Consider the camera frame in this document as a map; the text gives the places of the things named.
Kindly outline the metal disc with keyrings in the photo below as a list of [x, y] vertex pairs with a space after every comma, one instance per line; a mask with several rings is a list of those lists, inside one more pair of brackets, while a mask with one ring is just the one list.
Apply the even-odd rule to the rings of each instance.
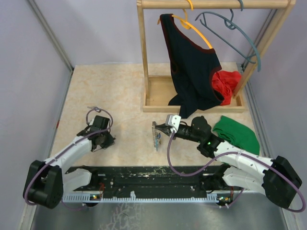
[[158, 134], [158, 131], [156, 130], [156, 125], [157, 123], [155, 121], [152, 122], [152, 136], [153, 136], [153, 145], [154, 145], [154, 148], [155, 148], [155, 140], [157, 139], [156, 138], [156, 135]]

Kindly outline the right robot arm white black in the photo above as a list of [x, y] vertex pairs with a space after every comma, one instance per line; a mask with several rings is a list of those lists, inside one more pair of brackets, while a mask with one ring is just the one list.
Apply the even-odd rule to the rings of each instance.
[[240, 187], [265, 195], [275, 205], [290, 210], [290, 205], [299, 196], [302, 207], [306, 201], [299, 188], [302, 180], [290, 164], [281, 156], [276, 159], [262, 157], [235, 147], [211, 132], [211, 126], [203, 116], [195, 117], [190, 125], [184, 124], [178, 115], [168, 115], [165, 123], [154, 124], [153, 130], [161, 131], [170, 140], [181, 138], [197, 142], [198, 151], [211, 162], [222, 162], [222, 171], [214, 178], [217, 188]]

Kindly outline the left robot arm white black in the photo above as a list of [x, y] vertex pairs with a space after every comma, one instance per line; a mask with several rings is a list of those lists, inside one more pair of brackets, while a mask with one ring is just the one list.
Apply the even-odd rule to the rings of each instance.
[[80, 131], [64, 149], [44, 161], [33, 161], [28, 170], [23, 198], [30, 206], [41, 205], [55, 208], [63, 197], [77, 188], [96, 189], [100, 184], [98, 176], [85, 168], [72, 172], [70, 167], [85, 154], [98, 147], [113, 145], [115, 138], [110, 134], [113, 118], [95, 116], [85, 129]]

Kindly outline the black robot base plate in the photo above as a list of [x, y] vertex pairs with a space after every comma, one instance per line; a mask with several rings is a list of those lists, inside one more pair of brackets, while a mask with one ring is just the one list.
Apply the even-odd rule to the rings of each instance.
[[183, 177], [168, 166], [82, 166], [93, 173], [89, 185], [77, 192], [102, 193], [104, 198], [206, 198], [214, 191], [229, 192], [222, 180], [222, 165], [209, 166], [201, 173]]

